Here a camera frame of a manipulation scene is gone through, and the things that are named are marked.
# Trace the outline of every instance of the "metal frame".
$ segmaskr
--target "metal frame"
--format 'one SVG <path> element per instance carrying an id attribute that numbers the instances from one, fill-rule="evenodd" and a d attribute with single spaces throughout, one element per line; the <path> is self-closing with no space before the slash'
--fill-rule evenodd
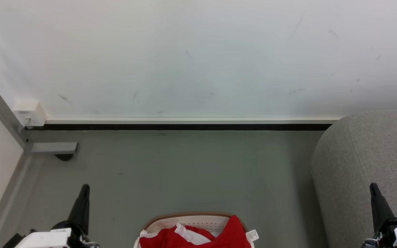
<path id="1" fill-rule="evenodd" d="M 78 143 L 34 143 L 28 131 L 20 124 L 1 96 L 0 121 L 24 149 L 0 200 L 0 247 L 2 247 L 16 233 L 17 224 L 21 218 L 21 215 L 13 213 L 22 212 L 23 209 L 13 209 L 13 207 L 25 207 L 41 170 L 42 158 L 36 157 L 33 160 L 33 155 L 74 154 L 77 152 Z"/>

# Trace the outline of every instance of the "gray floor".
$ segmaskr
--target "gray floor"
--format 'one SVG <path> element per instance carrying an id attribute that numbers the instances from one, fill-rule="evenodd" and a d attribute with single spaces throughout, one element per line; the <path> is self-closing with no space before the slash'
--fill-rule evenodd
<path id="1" fill-rule="evenodd" d="M 42 168 L 22 212 L 20 234 L 66 219 L 82 184 L 91 186 L 90 235 L 104 248 L 131 248 L 156 215 L 212 210 L 256 229 L 258 248 L 327 247 L 310 173 L 323 132 L 35 132 L 35 141 L 79 141 L 69 162 Z"/>

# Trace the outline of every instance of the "brown basket rim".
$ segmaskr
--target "brown basket rim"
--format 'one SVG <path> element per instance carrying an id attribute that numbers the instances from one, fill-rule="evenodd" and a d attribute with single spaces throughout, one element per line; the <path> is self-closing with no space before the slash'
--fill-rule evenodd
<path id="1" fill-rule="evenodd" d="M 151 224 L 153 224 L 156 221 L 163 220 L 163 219 L 168 219 L 168 218 L 175 218 L 175 217 L 186 217 L 186 216 L 200 216 L 200 215 L 209 215 L 209 216 L 222 216 L 222 217 L 227 217 L 230 218 L 233 214 L 230 213 L 225 213 L 225 212 L 215 212 L 215 211 L 192 211 L 192 212 L 179 212 L 179 213 L 173 213 L 173 214 L 168 214 L 168 215 L 159 215 L 156 216 L 152 219 L 150 219 L 144 226 L 143 230 L 148 229 Z M 245 232 L 247 232 L 247 227 L 243 223 L 242 220 L 240 220 L 241 225 L 243 226 L 243 229 Z"/>

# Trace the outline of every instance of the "black baseboard strip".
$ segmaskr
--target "black baseboard strip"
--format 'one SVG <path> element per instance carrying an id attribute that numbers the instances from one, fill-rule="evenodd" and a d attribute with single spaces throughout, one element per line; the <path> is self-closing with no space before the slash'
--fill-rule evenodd
<path id="1" fill-rule="evenodd" d="M 273 130 L 324 131 L 332 124 L 45 124 L 26 130 L 85 131 L 85 130 Z"/>

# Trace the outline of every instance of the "red and white clothing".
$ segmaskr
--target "red and white clothing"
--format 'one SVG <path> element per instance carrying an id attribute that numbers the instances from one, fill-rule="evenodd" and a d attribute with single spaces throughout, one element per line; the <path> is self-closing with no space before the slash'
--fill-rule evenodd
<path id="1" fill-rule="evenodd" d="M 142 248 L 251 248 L 240 220 L 233 215 L 223 232 L 214 237 L 210 232 L 192 226 L 161 229 L 157 234 L 142 232 Z"/>

